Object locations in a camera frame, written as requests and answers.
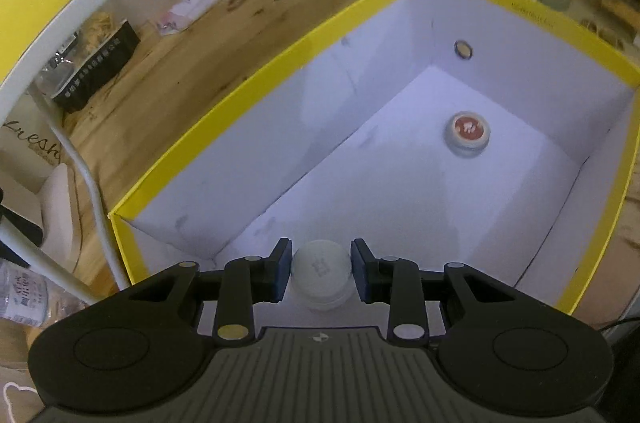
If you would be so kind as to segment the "small round red-lid tin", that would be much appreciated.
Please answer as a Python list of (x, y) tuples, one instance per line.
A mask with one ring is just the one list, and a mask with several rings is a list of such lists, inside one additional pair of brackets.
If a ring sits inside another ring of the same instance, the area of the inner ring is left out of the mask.
[(471, 111), (459, 111), (448, 120), (444, 139), (448, 148), (460, 157), (479, 156), (490, 141), (491, 130), (487, 120)]

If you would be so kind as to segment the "white pill bottle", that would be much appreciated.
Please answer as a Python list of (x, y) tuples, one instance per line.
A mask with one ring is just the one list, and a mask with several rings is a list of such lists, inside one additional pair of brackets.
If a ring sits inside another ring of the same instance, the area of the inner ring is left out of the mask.
[(293, 254), (291, 287), (294, 299), (311, 310), (340, 307), (355, 292), (349, 253), (329, 240), (305, 243)]

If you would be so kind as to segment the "plastic water bottle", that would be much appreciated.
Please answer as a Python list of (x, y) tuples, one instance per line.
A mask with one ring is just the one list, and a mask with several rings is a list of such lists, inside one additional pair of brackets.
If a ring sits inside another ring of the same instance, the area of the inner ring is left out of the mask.
[(44, 329), (87, 307), (46, 277), (1, 261), (1, 318)]

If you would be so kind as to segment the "yellow open box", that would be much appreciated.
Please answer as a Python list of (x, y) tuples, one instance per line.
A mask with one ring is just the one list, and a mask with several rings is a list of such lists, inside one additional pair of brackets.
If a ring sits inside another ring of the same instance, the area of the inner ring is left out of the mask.
[[(454, 154), (459, 111), (488, 147)], [(462, 261), (571, 313), (620, 217), (639, 70), (534, 0), (358, 0), (215, 105), (113, 209), (127, 273), (280, 238)]]

